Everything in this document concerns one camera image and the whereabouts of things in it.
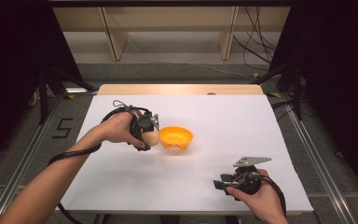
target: wooden edge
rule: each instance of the wooden edge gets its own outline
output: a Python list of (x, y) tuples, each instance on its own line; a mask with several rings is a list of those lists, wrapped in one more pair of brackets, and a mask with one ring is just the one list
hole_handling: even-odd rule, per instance
[(254, 84), (103, 84), (98, 95), (264, 95)]
[(234, 36), (235, 22), (237, 20), (237, 15), (238, 15), (238, 7), (233, 7), (231, 9), (231, 14), (229, 17), (230, 25), (227, 26), (225, 32), (217, 33), (217, 40), (220, 46), (220, 53), (224, 61), (228, 60), (228, 56), (231, 50), (231, 43), (232, 43), (232, 38)]

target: finger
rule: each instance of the finger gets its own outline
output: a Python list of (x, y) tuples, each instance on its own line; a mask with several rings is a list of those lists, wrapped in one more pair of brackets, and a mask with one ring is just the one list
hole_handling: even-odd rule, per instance
[(131, 145), (135, 146), (135, 147), (144, 147), (145, 143), (137, 138), (131, 137), (128, 141), (128, 143), (130, 143)]
[(269, 173), (264, 169), (257, 169), (257, 172), (261, 175), (269, 176)]
[(249, 195), (240, 191), (239, 189), (234, 189), (232, 187), (227, 187), (227, 192), (231, 194), (234, 198), (237, 198), (243, 202), (247, 202), (249, 200)]
[(128, 111), (132, 116), (139, 117), (142, 115), (142, 112), (140, 110), (130, 110)]
[(123, 119), (132, 119), (132, 113), (131, 112), (119, 112), (114, 115), (112, 115), (109, 119), (114, 119), (117, 117), (122, 117)]

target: black cable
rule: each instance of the black cable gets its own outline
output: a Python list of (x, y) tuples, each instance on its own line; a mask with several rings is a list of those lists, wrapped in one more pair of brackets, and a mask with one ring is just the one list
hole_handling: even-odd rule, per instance
[(286, 111), (284, 114), (282, 114), (278, 119), (277, 121), (279, 121), (281, 118), (283, 118), (283, 116), (287, 115), (289, 112), (293, 111), (294, 109), (291, 109), (291, 110), (288, 110)]
[(284, 194), (281, 191), (281, 188), (269, 176), (260, 175), (259, 177), (262, 181), (269, 183), (272, 186), (272, 188), (275, 189), (275, 191), (278, 194), (279, 200), (281, 202), (283, 213), (286, 216), (286, 200), (284, 199)]
[(266, 44), (266, 42), (267, 42), (268, 44), (270, 44), (273, 48), (276, 49), (276, 47), (275, 47), (274, 45), (272, 45), (271, 43), (269, 43), (269, 42), (267, 41), (267, 39), (261, 34), (261, 24), (260, 24), (260, 19), (259, 19), (259, 16), (260, 16), (260, 7), (256, 7), (256, 20), (255, 20), (255, 21), (252, 19), (252, 17), (251, 17), (251, 15), (250, 15), (250, 13), (249, 13), (247, 7), (245, 7), (245, 10), (246, 10), (246, 13), (248, 14), (249, 20), (251, 21), (253, 28), (254, 28), (253, 31), (252, 31), (252, 33), (251, 33), (250, 35), (249, 35), (249, 33), (247, 32), (247, 35), (250, 37), (250, 38), (248, 39), (248, 42), (249, 42), (250, 39), (254, 40), (254, 39), (252, 38), (252, 36), (253, 36), (253, 33), (256, 32), (256, 34), (258, 35), (258, 37), (260, 38), (260, 41), (261, 41), (262, 43), (258, 43), (258, 42), (255, 41), (255, 40), (254, 40), (254, 42), (257, 43), (257, 44), (259, 44), (259, 45), (261, 45), (261, 46), (263, 47), (263, 49), (264, 49), (264, 51), (265, 51), (265, 53), (266, 53), (266, 55), (267, 55), (267, 58), (268, 58), (268, 60), (269, 60), (269, 63), (270, 63), (270, 60), (271, 60), (271, 58), (272, 58), (272, 55), (271, 55), (271, 53), (269, 52), (269, 48), (271, 49), (271, 47), (269, 47), (269, 46)]
[(235, 37), (235, 35), (234, 35), (233, 37), (234, 37), (234, 39), (235, 39), (244, 49), (246, 49), (246, 50), (248, 50), (248, 51), (251, 51), (251, 53), (253, 53), (255, 56), (257, 56), (259, 59), (263, 60), (263, 61), (266, 62), (266, 63), (269, 63), (269, 61), (268, 61), (267, 59), (263, 58), (260, 54), (258, 54), (258, 53), (256, 53), (255, 51), (253, 51), (253, 50), (247, 48), (246, 46), (244, 46), (244, 45), (237, 39), (237, 37)]
[(253, 66), (251, 66), (250, 64), (248, 64), (248, 63), (246, 62), (246, 60), (245, 60), (245, 51), (246, 51), (246, 49), (243, 49), (242, 58), (243, 58), (243, 62), (246, 64), (246, 66), (248, 66), (248, 67), (250, 67), (250, 68), (252, 68), (252, 69), (256, 69), (256, 70), (268, 71), (268, 69), (266, 69), (266, 68), (256, 68), (256, 67), (253, 67)]
[[(103, 120), (101, 121), (101, 123), (105, 122), (107, 119), (109, 119), (110, 117), (112, 117), (113, 115), (120, 113), (120, 112), (130, 112), (130, 110), (143, 110), (145, 111), (145, 113), (150, 113), (150, 111), (148, 109), (142, 108), (142, 107), (137, 107), (137, 106), (127, 106), (125, 104), (123, 104), (122, 102), (121, 105), (115, 105), (115, 102), (119, 102), (119, 101), (114, 101), (113, 105), (114, 106), (120, 106), (119, 108), (114, 109), (113, 111), (111, 111), (110, 113), (108, 113)], [(91, 147), (91, 148), (87, 148), (87, 149), (83, 149), (83, 150), (78, 150), (78, 151), (70, 151), (70, 152), (63, 152), (61, 154), (58, 154), (56, 156), (54, 156), (53, 158), (51, 158), (48, 161), (48, 166), (50, 166), (53, 162), (55, 161), (60, 161), (66, 158), (71, 158), (71, 157), (76, 157), (76, 156), (84, 156), (84, 155), (89, 155), (93, 152), (96, 152), (98, 149), (100, 149), (102, 143), (99, 144), (98, 146), (95, 147)], [(62, 214), (64, 216), (66, 216), (71, 222), (75, 223), (75, 224), (81, 224), (80, 221), (76, 220), (74, 217), (71, 216), (71, 214), (69, 214), (68, 211), (65, 210), (65, 208), (63, 207), (62, 203), (59, 203), (58, 208), (60, 209), (60, 211), (62, 212)]]
[(290, 105), (294, 102), (295, 100), (289, 100), (289, 101), (283, 101), (283, 102), (279, 102), (276, 104), (271, 105), (272, 109), (275, 110), (276, 108), (278, 108), (281, 105)]
[(101, 224), (106, 224), (107, 221), (109, 220), (109, 218), (110, 218), (110, 215), (109, 215), (109, 214), (104, 215), (104, 216), (103, 216), (103, 222), (102, 222)]
[[(308, 198), (308, 201), (310, 201), (310, 206), (313, 207), (313, 204), (312, 204), (312, 201), (310, 200), (310, 198)], [(318, 224), (322, 224), (322, 221), (319, 218), (318, 214), (316, 213), (315, 209), (313, 209), (312, 214), (315, 216), (316, 221), (318, 222)]]

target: white tabletop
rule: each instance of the white tabletop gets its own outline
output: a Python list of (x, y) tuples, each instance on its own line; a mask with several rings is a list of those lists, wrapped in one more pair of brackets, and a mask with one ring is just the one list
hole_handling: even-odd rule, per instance
[(100, 123), (119, 100), (159, 114), (160, 127), (182, 126), (194, 134), (186, 150), (137, 151), (104, 142), (86, 161), (62, 199), (70, 211), (111, 214), (239, 215), (249, 208), (213, 186), (234, 174), (241, 157), (271, 157), (257, 164), (281, 187), (287, 211), (312, 207), (294, 170), (265, 95), (94, 96), (79, 137)]

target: egg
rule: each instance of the egg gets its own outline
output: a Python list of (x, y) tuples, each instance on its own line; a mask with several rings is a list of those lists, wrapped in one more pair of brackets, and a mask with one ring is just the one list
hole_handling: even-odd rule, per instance
[(142, 137), (150, 147), (153, 147), (159, 143), (159, 134), (158, 132), (146, 132), (142, 133)]

